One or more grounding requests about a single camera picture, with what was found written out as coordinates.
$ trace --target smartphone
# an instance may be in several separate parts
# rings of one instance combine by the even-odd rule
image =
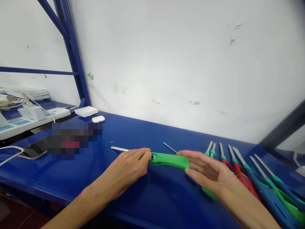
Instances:
[[[28,160],[37,160],[45,155],[48,151],[47,137],[35,142],[24,148],[24,152],[18,155]]]

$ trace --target blue metal shelf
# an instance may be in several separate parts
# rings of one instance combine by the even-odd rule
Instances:
[[[90,106],[90,98],[86,85],[86,79],[80,54],[78,50],[77,40],[73,28],[73,22],[70,15],[69,5],[67,0],[54,0],[57,15],[47,2],[47,0],[38,0],[42,8],[50,17],[56,28],[62,34],[66,49],[68,52],[72,72],[50,71],[29,68],[2,67],[0,72],[15,72],[15,73],[34,73],[34,74],[57,74],[57,75],[73,75],[78,90],[79,98],[83,106]]]

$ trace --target white wall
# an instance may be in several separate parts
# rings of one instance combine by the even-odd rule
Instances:
[[[73,0],[70,9],[102,111],[258,143],[305,99],[302,0]]]
[[[0,28],[0,66],[71,72],[64,39],[37,0],[1,0]],[[45,88],[54,101],[80,103],[73,76],[0,72],[0,87],[10,85]]]

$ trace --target power strip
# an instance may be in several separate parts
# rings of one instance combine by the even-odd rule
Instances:
[[[48,110],[48,112],[52,113],[55,119],[63,118],[71,114],[70,111],[66,108],[54,108]],[[24,131],[31,130],[33,128],[53,121],[53,117],[51,114],[44,111],[44,115],[46,116],[46,118],[40,121],[37,121],[35,119],[26,119],[23,117],[9,120],[8,125],[0,127],[0,140],[13,137],[15,135],[23,133]]]

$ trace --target green lighter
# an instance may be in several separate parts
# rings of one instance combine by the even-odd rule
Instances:
[[[152,152],[152,159],[148,162],[148,164],[152,166],[170,165],[180,169],[190,168],[190,162],[187,157],[154,152]]]

